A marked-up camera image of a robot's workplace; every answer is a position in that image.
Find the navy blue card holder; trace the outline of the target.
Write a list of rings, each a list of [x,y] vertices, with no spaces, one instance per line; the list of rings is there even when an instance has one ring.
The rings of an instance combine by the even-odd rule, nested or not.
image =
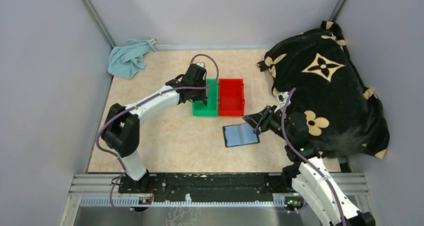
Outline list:
[[[226,148],[260,143],[259,135],[246,123],[224,126],[222,130]]]

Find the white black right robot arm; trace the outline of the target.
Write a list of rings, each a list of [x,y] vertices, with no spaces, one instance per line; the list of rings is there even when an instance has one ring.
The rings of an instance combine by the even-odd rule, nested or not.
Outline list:
[[[286,110],[295,91],[278,106],[266,106],[242,119],[260,134],[271,131],[283,138],[291,165],[282,170],[282,187],[296,191],[310,206],[321,225],[376,225],[371,212],[361,211],[341,190],[327,170],[323,158],[310,142],[305,114]]]

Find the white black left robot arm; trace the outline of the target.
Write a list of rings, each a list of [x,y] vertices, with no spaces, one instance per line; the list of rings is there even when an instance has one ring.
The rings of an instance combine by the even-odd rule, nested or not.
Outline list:
[[[150,186],[149,171],[137,148],[140,128],[163,111],[185,102],[205,101],[206,74],[204,63],[190,64],[186,73],[165,83],[157,92],[137,102],[123,106],[113,104],[100,132],[101,139],[117,153],[130,186],[143,193]]]

